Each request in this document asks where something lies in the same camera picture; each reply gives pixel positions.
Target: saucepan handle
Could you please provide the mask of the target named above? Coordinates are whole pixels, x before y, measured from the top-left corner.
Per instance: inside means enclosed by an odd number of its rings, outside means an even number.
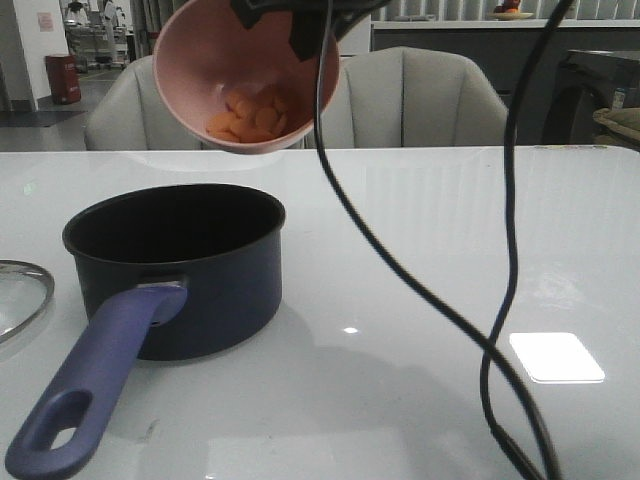
[[[95,313],[7,451],[22,480],[66,479],[91,458],[147,331],[183,307],[179,285],[145,286],[109,298]],[[73,429],[62,446],[58,435]]]

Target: table surface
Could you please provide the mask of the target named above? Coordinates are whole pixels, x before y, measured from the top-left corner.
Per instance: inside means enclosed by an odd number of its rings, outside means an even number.
[[[397,258],[488,332],[507,278],[502,150],[329,158]],[[521,273],[498,345],[538,402],[567,479],[635,480],[640,470],[639,160],[619,148],[517,152]],[[76,478],[519,478],[484,422],[481,352],[378,259],[314,152],[2,153],[0,170],[0,257],[42,265],[56,280],[47,313],[0,345],[3,453],[86,325],[60,239],[66,221],[127,191],[220,182],[262,189],[286,207],[281,307],[227,351],[138,361]],[[575,334],[604,381],[532,381],[509,343],[531,332]],[[499,421],[537,461],[495,372],[491,389]]]

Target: chair back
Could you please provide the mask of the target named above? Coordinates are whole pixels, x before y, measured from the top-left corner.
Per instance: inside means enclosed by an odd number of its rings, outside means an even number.
[[[395,47],[343,63],[322,129],[327,148],[501,145],[506,116],[470,59]]]

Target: person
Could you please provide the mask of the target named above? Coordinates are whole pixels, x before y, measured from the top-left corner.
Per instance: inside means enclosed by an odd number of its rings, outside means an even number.
[[[111,62],[115,62],[118,58],[118,51],[116,49],[116,38],[113,32],[113,28],[118,25],[118,16],[113,0],[106,0],[104,2],[103,16],[105,33],[107,34],[107,44],[109,45],[109,53],[111,55]]]
[[[73,21],[77,25],[89,24],[89,17],[87,17],[87,12],[84,9],[84,5],[75,0],[67,5],[67,16],[65,20]]]

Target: gray chair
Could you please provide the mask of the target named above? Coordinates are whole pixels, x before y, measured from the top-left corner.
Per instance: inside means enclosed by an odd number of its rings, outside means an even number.
[[[152,57],[132,62],[89,115],[87,150],[200,150],[202,143],[162,102]]]
[[[468,58],[396,47],[348,59],[340,75],[322,117],[327,148],[502,144],[507,109]]]

